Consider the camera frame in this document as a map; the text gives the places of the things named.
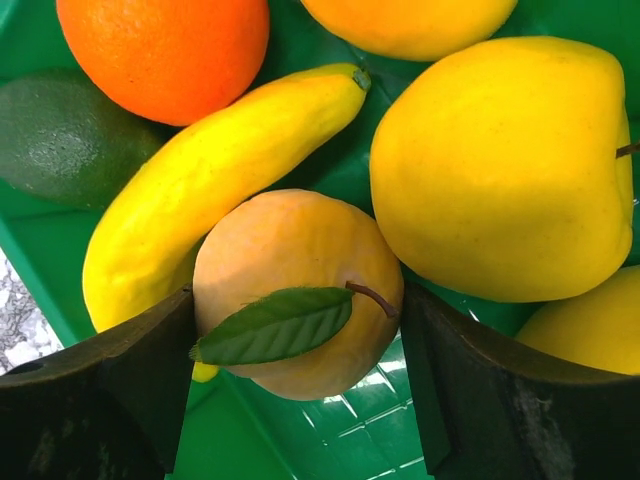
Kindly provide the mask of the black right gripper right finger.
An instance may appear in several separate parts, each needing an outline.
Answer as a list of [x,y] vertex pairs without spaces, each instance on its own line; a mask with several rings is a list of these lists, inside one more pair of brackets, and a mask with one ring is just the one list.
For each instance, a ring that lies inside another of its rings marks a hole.
[[637,377],[536,351],[415,283],[401,340],[432,477],[638,477]]

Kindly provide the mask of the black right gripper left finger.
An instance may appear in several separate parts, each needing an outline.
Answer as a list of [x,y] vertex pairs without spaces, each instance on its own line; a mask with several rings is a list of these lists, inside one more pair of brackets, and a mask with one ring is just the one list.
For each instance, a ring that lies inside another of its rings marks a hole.
[[195,342],[184,286],[1,377],[4,479],[162,479],[175,468]]

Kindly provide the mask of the peach with green leaf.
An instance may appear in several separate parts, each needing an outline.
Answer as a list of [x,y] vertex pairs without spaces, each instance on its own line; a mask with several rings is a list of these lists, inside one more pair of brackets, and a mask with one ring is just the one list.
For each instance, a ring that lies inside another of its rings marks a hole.
[[[201,245],[193,285],[198,331],[208,333],[245,304],[275,290],[342,287],[347,282],[401,307],[400,264],[377,223],[357,207],[320,193],[265,192],[223,217]],[[376,366],[398,326],[375,300],[355,294],[349,321],[318,348],[228,370],[286,399],[339,395]]]

